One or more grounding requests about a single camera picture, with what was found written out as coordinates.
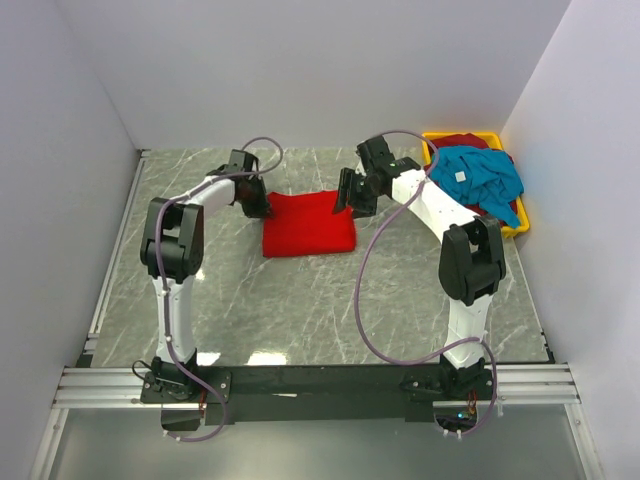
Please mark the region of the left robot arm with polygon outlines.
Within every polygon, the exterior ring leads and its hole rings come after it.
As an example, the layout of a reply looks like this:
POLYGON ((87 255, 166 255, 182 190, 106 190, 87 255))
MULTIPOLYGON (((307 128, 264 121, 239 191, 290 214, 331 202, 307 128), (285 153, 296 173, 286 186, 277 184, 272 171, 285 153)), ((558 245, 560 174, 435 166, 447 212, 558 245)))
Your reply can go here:
POLYGON ((240 204, 244 215, 272 215, 259 159, 233 149, 229 161, 187 191, 149 203, 140 260, 155 290, 159 340, 151 364, 154 379, 176 401, 193 399, 200 388, 197 348, 191 326, 191 298, 204 253, 205 220, 240 204))

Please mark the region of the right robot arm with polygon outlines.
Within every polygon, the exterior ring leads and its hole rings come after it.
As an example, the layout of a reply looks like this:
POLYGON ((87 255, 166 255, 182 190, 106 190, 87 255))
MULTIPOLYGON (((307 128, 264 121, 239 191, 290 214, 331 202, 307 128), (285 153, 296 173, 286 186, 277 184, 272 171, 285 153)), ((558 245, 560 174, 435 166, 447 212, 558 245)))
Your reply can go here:
POLYGON ((429 166, 395 157, 384 135, 360 143, 356 153, 358 168, 340 172, 333 211, 371 217, 379 197, 386 196, 436 236, 438 279, 449 298, 447 338, 436 353, 446 367, 439 387, 447 397, 460 399, 473 388, 490 354, 484 340, 488 310, 506 275, 500 223, 454 200, 430 179, 429 166))

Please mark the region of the bright red t shirt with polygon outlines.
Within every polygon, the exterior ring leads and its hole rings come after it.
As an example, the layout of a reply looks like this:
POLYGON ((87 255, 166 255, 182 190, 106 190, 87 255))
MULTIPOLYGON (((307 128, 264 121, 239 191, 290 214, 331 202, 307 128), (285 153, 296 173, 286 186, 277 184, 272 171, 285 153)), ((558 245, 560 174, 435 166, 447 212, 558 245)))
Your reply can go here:
POLYGON ((334 213, 337 190, 299 195, 267 195, 272 214, 264 221, 262 253, 266 258, 349 253, 357 234, 351 210, 334 213))

